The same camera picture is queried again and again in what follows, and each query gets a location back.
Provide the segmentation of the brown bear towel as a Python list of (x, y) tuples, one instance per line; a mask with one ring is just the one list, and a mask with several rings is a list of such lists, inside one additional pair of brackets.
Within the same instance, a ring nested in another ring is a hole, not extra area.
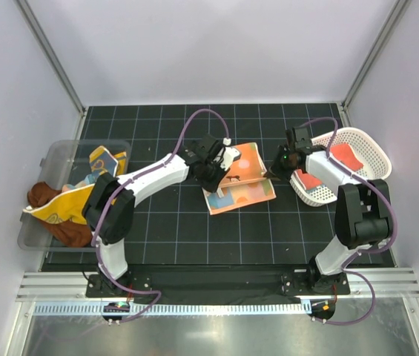
[(364, 164), (358, 159), (351, 146), (347, 143), (331, 146), (330, 157), (345, 168), (347, 172), (342, 171), (341, 168), (328, 160), (325, 151), (320, 151), (309, 155), (311, 168), (307, 166), (307, 171), (296, 170), (292, 174), (292, 178), (297, 180), (305, 191), (323, 186), (333, 194), (337, 193), (337, 188), (340, 185), (346, 183), (357, 184), (352, 178), (352, 173), (359, 174), (364, 168)]

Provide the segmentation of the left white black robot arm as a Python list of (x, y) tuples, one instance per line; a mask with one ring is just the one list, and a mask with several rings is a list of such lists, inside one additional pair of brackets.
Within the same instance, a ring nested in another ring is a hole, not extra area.
[(229, 138), (215, 139), (207, 134), (200, 141), (183, 145), (179, 139), (173, 152), (130, 174), (101, 175), (93, 186), (82, 215), (93, 232), (91, 245), (96, 257), (103, 289), (120, 297), (129, 288), (125, 237), (133, 225), (135, 208), (161, 190), (193, 179), (207, 192), (214, 193), (230, 171), (240, 152)]

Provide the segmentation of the orange polka dot towel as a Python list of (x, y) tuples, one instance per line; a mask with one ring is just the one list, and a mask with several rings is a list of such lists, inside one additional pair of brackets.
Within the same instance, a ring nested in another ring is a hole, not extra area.
[(203, 191), (210, 215), (222, 214), (249, 205), (274, 200), (277, 196), (256, 142), (234, 146), (240, 158), (234, 161), (216, 193)]

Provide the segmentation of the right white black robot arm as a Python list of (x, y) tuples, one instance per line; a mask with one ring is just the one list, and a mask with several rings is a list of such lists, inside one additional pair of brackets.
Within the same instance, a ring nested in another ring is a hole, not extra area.
[(310, 259), (303, 278), (310, 292), (326, 294), (342, 281), (357, 256), (379, 254), (395, 241), (397, 221), (389, 186), (382, 179), (360, 176), (330, 145), (314, 144), (304, 125), (286, 131), (286, 143), (278, 147), (266, 177), (287, 180), (296, 171), (317, 178), (337, 198), (334, 237)]

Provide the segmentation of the yellow blue patterned towel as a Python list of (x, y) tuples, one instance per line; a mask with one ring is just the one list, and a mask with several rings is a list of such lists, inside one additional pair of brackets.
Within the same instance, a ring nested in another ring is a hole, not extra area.
[(126, 151), (112, 154), (100, 145), (90, 153), (88, 161), (90, 173), (76, 184), (68, 183), (56, 190), (46, 182), (37, 182), (27, 192), (28, 205), (23, 212), (51, 225), (64, 222), (84, 225), (82, 209), (97, 179), (103, 174), (113, 177), (123, 174), (128, 154)]

